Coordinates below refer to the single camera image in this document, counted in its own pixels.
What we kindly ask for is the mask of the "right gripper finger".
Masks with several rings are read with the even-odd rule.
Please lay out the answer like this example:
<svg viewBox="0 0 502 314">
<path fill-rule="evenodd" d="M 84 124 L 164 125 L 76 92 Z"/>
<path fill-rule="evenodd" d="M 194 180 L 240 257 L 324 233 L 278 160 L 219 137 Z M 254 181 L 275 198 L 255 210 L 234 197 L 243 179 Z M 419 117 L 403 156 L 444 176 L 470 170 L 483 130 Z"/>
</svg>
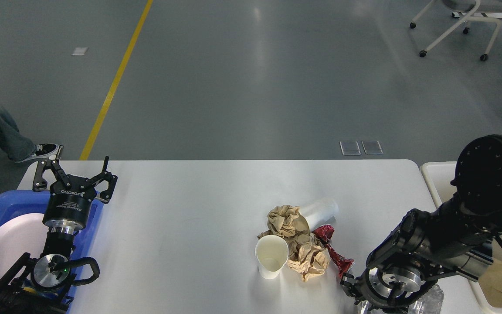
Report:
<svg viewBox="0 0 502 314">
<path fill-rule="evenodd" d="M 340 280 L 340 285 L 343 288 L 345 294 L 356 301 L 365 301 L 364 287 L 366 284 L 365 274 L 360 276 L 353 276 L 352 273 L 343 273 Z"/>
</svg>

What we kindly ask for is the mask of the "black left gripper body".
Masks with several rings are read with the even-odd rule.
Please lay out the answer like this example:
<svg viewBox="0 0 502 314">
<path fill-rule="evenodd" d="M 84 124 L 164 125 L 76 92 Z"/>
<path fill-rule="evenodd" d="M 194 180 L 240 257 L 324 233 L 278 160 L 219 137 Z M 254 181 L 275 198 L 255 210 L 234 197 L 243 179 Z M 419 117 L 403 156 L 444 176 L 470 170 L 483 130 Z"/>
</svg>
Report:
<svg viewBox="0 0 502 314">
<path fill-rule="evenodd" d="M 43 223 L 53 227 L 55 221 L 69 221 L 74 223 L 75 231 L 78 231 L 86 228 L 96 190 L 87 177 L 68 178 L 69 186 L 62 181 L 50 186 L 51 195 Z"/>
</svg>

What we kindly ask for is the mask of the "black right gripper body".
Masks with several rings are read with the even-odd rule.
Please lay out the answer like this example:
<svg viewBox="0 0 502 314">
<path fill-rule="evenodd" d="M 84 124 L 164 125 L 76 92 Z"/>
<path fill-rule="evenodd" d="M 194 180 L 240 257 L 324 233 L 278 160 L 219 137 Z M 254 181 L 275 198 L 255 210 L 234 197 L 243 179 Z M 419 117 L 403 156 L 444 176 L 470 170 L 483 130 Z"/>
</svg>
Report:
<svg viewBox="0 0 502 314">
<path fill-rule="evenodd" d="M 375 267 L 357 278 L 359 302 L 369 314 L 406 314 L 433 286 L 434 280 L 422 280 L 421 270 L 414 266 Z"/>
</svg>

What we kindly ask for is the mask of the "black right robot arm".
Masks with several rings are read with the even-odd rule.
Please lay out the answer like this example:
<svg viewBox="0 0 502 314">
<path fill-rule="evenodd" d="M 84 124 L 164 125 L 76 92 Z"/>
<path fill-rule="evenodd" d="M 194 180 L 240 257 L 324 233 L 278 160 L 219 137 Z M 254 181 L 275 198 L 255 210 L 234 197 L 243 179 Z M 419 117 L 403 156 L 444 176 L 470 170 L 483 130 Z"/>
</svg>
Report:
<svg viewBox="0 0 502 314">
<path fill-rule="evenodd" d="M 366 259 L 365 270 L 341 276 L 345 294 L 369 310 L 405 314 L 440 280 L 478 281 L 492 264 L 483 246 L 502 247 L 502 135 L 470 142 L 451 185 L 456 193 L 434 212 L 411 209 Z"/>
</svg>

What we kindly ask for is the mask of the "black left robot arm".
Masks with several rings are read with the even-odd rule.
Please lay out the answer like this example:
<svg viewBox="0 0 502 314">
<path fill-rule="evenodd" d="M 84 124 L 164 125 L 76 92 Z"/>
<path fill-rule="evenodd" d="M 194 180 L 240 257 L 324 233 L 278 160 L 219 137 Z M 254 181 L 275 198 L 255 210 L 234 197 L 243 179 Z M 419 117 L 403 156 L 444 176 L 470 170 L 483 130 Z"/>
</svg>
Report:
<svg viewBox="0 0 502 314">
<path fill-rule="evenodd" d="M 46 240 L 37 257 L 23 253 L 0 277 L 0 314 L 65 314 L 74 300 L 71 288 L 100 276 L 94 258 L 76 253 L 75 237 L 89 225 L 94 202 L 110 202 L 118 178 L 108 169 L 108 156 L 93 177 L 66 173 L 62 149 L 37 164 L 32 190 L 48 193 L 41 221 Z"/>
</svg>

